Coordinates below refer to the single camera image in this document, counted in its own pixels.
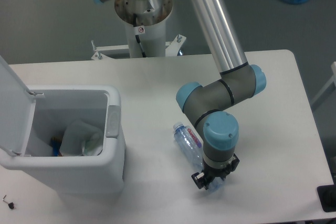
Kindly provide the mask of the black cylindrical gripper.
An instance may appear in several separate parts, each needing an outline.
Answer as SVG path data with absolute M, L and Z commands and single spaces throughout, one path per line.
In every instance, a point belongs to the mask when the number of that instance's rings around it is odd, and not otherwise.
M 204 188 L 205 190 L 209 189 L 210 183 L 216 178 L 219 177 L 222 180 L 225 180 L 227 175 L 234 172 L 240 162 L 240 159 L 236 156 L 236 154 L 233 154 L 232 160 L 227 164 L 226 167 L 222 169 L 215 169 L 204 164 L 203 172 L 196 172 L 191 175 L 191 178 L 195 185 L 198 187 L 198 189 Z

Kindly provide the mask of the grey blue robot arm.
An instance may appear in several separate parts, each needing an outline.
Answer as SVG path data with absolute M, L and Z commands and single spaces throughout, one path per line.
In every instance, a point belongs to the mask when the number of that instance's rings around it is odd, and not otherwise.
M 107 1 L 94 0 L 98 4 Z M 192 179 L 198 188 L 207 189 L 239 164 L 234 152 L 239 126 L 226 109 L 262 92 L 266 77 L 257 65 L 248 63 L 223 0 L 192 3 L 220 79 L 206 86 L 187 83 L 178 90 L 176 101 L 203 140 L 202 170 Z M 130 57 L 166 56 L 165 21 L 172 7 L 172 0 L 114 0 L 116 14 L 127 30 Z

